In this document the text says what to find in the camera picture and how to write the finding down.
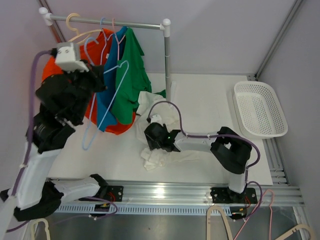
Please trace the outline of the white t shirt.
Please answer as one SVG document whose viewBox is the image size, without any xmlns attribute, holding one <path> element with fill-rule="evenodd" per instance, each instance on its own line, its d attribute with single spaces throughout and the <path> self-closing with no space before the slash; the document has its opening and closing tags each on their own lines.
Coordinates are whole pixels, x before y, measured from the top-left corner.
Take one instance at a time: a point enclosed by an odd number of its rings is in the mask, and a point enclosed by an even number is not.
<svg viewBox="0 0 320 240">
<path fill-rule="evenodd" d="M 150 150 L 147 146 L 147 139 L 144 130 L 149 125 L 147 117 L 149 111 L 152 115 L 159 115 L 155 120 L 159 124 L 165 124 L 169 131 L 180 129 L 179 115 L 176 109 L 168 103 L 160 103 L 151 109 L 151 107 L 165 98 L 159 94 L 141 91 L 138 96 L 137 115 L 139 117 L 135 120 L 136 138 L 142 142 L 145 148 L 142 150 L 140 156 L 144 160 L 144 168 L 147 171 L 156 168 L 164 167 L 166 164 L 181 163 L 186 161 L 197 161 L 200 159 L 199 153 L 196 151 L 182 151 L 182 152 L 167 152 L 163 149 Z"/>
</svg>

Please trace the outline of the light blue wire hanger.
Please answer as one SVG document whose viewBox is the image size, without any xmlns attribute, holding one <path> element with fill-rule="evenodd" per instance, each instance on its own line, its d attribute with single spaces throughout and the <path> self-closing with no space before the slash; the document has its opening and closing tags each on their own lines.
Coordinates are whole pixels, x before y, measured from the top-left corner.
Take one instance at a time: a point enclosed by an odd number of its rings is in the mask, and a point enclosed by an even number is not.
<svg viewBox="0 0 320 240">
<path fill-rule="evenodd" d="M 115 103 L 116 96 L 120 91 L 123 81 L 127 76 L 127 72 L 130 68 L 130 64 L 127 60 L 118 63 L 118 55 L 120 54 L 120 44 L 117 42 L 117 35 L 114 33 L 105 39 L 106 42 L 112 40 L 110 53 L 106 56 L 108 60 L 103 66 L 103 82 L 111 84 L 109 90 L 104 90 L 101 93 L 95 93 L 89 108 L 89 122 L 85 129 L 85 133 L 82 138 L 82 149 L 87 151 L 93 141 L 95 140 L 98 132 L 105 132 L 108 127 L 113 127 L 118 124 L 116 117 L 112 114 L 111 110 Z M 96 125 L 95 131 L 91 140 L 86 144 L 87 135 L 92 125 L 92 116 L 94 113 L 94 104 L 96 104 Z"/>
</svg>

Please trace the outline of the green t shirt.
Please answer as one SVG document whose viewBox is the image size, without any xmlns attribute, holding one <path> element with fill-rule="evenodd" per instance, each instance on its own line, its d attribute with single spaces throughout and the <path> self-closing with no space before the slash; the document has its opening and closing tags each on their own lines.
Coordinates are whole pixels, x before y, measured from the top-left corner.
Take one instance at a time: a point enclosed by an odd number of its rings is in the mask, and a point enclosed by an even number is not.
<svg viewBox="0 0 320 240">
<path fill-rule="evenodd" d="M 120 66 L 116 70 L 117 93 L 111 112 L 120 124 L 129 125 L 133 122 L 133 113 L 139 107 L 140 92 L 151 93 L 153 90 L 145 70 L 145 54 L 131 28 L 126 30 L 124 41 L 123 54 L 117 62 Z"/>
</svg>

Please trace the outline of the pink wire hanger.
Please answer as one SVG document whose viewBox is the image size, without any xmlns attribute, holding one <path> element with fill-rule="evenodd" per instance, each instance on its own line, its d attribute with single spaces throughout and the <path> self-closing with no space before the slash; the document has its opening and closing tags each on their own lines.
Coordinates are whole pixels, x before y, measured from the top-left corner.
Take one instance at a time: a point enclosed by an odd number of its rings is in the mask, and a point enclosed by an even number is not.
<svg viewBox="0 0 320 240">
<path fill-rule="evenodd" d="M 117 45 L 117 60 L 119 61 L 120 60 L 120 55 L 121 55 L 121 44 L 125 38 L 125 35 L 119 39 L 118 38 L 118 31 L 116 31 L 116 24 L 115 24 L 116 20 L 115 18 L 112 19 L 112 29 L 113 29 L 113 32 L 114 32 L 114 38 L 115 38 L 115 41 L 116 41 L 116 45 Z"/>
</svg>

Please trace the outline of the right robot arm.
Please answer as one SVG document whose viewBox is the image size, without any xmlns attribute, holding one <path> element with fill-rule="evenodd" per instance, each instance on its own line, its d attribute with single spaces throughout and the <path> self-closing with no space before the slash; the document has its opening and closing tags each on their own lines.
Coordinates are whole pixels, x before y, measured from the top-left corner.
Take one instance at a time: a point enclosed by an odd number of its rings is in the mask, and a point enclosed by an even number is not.
<svg viewBox="0 0 320 240">
<path fill-rule="evenodd" d="M 150 150 L 170 152 L 196 151 L 212 154 L 229 172 L 227 196 L 232 202 L 240 202 L 246 196 L 247 165 L 253 145 L 229 127 L 223 126 L 211 135 L 192 135 L 174 129 L 168 131 L 165 124 L 150 123 L 144 130 Z"/>
</svg>

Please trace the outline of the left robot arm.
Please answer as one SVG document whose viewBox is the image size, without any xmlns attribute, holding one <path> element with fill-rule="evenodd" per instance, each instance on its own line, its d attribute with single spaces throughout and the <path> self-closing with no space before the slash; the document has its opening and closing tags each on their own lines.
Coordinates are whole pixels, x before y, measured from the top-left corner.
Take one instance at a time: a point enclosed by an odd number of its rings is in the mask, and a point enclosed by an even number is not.
<svg viewBox="0 0 320 240">
<path fill-rule="evenodd" d="M 104 67 L 85 65 L 88 71 L 64 70 L 48 76 L 35 92 L 40 107 L 29 125 L 28 163 L 16 189 L 13 216 L 18 222 L 48 217 L 66 202 L 107 197 L 109 185 L 97 173 L 66 185 L 47 180 L 53 162 L 75 133 L 74 127 L 83 124 L 93 94 L 106 89 Z"/>
</svg>

